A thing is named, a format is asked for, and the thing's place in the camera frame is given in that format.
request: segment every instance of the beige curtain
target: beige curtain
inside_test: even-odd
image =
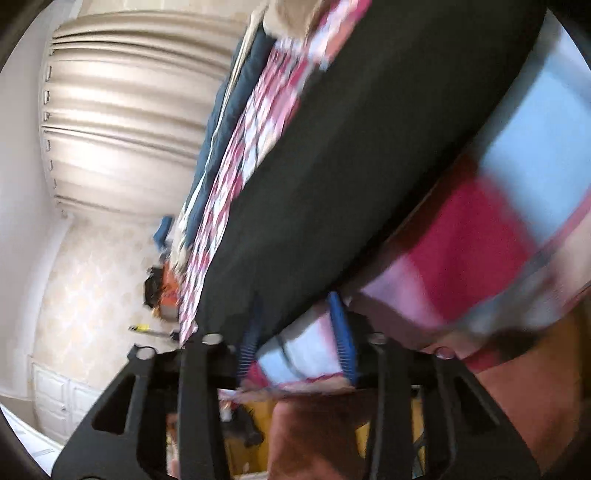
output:
[[[162,11],[62,25],[41,92],[42,144],[62,208],[136,220],[178,213],[243,30]]]

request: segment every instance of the cabinet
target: cabinet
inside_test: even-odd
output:
[[[39,429],[65,444],[100,392],[33,364],[35,413]]]

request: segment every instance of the pink plaid blanket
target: pink plaid blanket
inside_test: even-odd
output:
[[[182,341],[197,328],[203,280],[232,200],[296,112],[310,74],[330,65],[368,7],[340,0],[306,43],[275,45],[197,234],[182,289]],[[523,353],[591,283],[591,74],[551,14],[524,69],[538,75],[521,103],[514,106],[509,93],[470,151],[340,289],[376,329],[416,349],[451,346],[474,371]],[[259,350],[243,387],[264,394],[350,388],[325,302]]]

